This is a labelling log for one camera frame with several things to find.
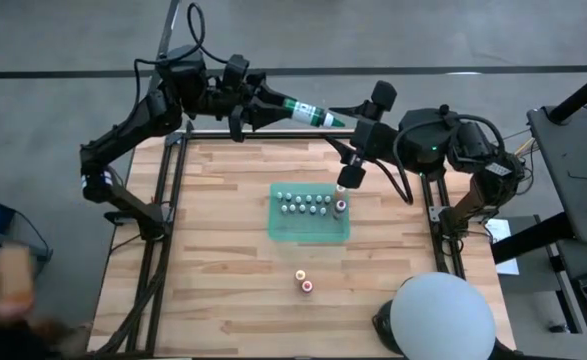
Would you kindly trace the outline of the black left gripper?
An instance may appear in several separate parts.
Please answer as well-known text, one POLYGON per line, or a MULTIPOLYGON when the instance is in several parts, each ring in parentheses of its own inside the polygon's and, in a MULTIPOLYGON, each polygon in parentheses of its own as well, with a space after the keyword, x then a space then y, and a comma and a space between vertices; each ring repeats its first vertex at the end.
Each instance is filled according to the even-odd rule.
POLYGON ((264 72, 250 73, 249 65, 242 55, 232 55, 224 67, 222 86, 209 87, 205 93, 205 114, 218 120, 228 117, 231 139, 238 143, 245 140, 245 125, 255 132, 292 114, 282 107, 291 96, 272 89, 264 72), (256 99, 266 104, 249 104, 256 99))

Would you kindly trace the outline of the black aluminium rig frame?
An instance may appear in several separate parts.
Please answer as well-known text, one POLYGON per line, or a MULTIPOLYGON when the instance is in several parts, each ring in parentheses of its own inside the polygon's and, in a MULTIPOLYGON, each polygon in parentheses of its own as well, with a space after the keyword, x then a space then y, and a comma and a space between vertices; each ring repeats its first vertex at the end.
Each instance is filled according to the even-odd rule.
POLYGON ((350 200, 342 243, 277 242, 268 234, 270 185, 334 183, 334 149, 316 133, 283 131, 236 144, 193 139, 179 186, 157 355, 191 359, 384 358, 372 317, 408 277, 436 267, 428 207, 442 183, 404 204, 369 166, 350 200), (313 291, 304 293, 295 272, 313 291))

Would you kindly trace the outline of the black pole base plate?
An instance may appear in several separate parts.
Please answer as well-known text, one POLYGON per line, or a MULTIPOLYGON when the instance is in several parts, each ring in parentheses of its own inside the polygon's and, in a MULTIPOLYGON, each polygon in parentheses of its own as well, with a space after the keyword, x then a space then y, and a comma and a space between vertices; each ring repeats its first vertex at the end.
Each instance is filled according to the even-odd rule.
POLYGON ((551 122, 549 114, 533 109, 527 118, 573 232, 587 242, 587 110, 564 125, 551 122))

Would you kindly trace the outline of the black stand crossbar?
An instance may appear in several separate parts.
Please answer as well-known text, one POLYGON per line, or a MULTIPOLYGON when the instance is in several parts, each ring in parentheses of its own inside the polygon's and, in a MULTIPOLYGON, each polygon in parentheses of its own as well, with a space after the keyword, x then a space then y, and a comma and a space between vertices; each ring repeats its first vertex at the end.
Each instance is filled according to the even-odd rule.
POLYGON ((575 233, 567 215, 558 213, 491 245, 496 264, 509 261, 558 240, 572 239, 575 233))

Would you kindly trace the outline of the white globe table lamp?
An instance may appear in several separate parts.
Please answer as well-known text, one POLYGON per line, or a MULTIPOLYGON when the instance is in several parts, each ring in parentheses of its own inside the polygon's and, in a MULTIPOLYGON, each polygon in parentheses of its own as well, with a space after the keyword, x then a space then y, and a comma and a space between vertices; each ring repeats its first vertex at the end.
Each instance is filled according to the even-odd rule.
POLYGON ((383 346, 405 360, 489 360, 497 338, 485 297, 442 272, 405 280, 372 325, 383 346))

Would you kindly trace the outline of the translucent teal plastic tray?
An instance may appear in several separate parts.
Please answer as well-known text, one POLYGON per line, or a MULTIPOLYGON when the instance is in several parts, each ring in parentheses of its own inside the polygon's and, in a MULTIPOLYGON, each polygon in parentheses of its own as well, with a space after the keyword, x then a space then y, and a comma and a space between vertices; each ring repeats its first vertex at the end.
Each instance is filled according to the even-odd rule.
POLYGON ((269 216, 268 216, 268 234, 269 237, 277 242, 306 242, 306 243, 342 243, 350 237, 350 213, 349 213, 349 195, 347 193, 344 199, 336 199, 334 192, 336 184, 332 183, 300 183, 300 182, 280 182, 270 185, 269 192, 269 216), (276 194, 283 193, 283 199, 278 200, 276 194), (292 199, 285 198, 286 193, 292 194, 292 199), (306 196, 313 197, 311 203, 306 202, 306 196), (323 201, 316 203, 317 195, 322 195, 323 201), (331 196, 331 202, 324 202, 325 196, 331 196), (295 197, 301 196, 301 203, 296 203, 295 197), (335 219, 332 211, 337 200, 345 200, 348 203, 348 209, 341 219, 335 219), (297 209, 290 211, 291 204, 295 204, 297 209), (306 206, 305 212, 300 212, 299 206, 306 206), (287 205, 288 211, 283 213, 281 206, 287 205), (309 213, 310 206, 315 206, 315 214, 309 213), (326 208, 326 215, 320 214, 320 208, 326 208))

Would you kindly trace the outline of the person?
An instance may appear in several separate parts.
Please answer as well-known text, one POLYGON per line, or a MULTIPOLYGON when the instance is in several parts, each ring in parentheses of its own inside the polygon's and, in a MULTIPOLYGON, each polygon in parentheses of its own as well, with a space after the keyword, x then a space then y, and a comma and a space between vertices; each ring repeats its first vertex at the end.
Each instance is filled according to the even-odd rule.
POLYGON ((90 323, 70 327, 56 319, 33 320, 30 251, 0 248, 0 360, 74 360, 86 353, 90 323))

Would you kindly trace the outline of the white paper sheet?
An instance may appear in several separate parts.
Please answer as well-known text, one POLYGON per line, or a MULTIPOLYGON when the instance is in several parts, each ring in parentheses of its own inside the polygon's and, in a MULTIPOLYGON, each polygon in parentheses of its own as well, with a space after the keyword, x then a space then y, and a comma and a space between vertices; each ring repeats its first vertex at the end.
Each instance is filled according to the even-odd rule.
MULTIPOLYGON (((484 228, 490 237, 491 244, 496 244, 511 235, 509 222, 504 219, 490 219, 485 223, 484 228)), ((499 275, 517 276, 519 274, 515 259, 496 264, 496 269, 499 275)))

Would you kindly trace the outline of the large green food coloring bottle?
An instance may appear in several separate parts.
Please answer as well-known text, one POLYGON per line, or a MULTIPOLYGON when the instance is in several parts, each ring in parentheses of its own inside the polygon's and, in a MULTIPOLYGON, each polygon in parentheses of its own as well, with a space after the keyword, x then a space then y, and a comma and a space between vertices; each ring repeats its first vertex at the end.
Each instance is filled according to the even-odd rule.
POLYGON ((289 112, 289 118, 293 121, 320 128, 344 128, 345 123, 336 118, 323 108, 285 98, 283 107, 289 112))

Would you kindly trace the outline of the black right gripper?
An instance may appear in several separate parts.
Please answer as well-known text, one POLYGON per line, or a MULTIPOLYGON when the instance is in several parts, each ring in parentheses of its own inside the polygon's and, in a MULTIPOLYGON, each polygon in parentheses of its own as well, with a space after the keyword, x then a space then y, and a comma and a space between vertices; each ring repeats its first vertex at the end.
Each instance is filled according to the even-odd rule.
POLYGON ((350 138, 350 144, 356 148, 338 141, 333 137, 325 140, 337 151, 340 163, 343 165, 337 184, 347 189, 358 189, 366 174, 363 168, 364 158, 394 161, 393 143, 398 131, 385 123, 379 122, 384 112, 390 112, 397 97, 394 86, 386 81, 378 81, 369 100, 352 107, 331 107, 330 111, 357 118, 359 120, 350 138))

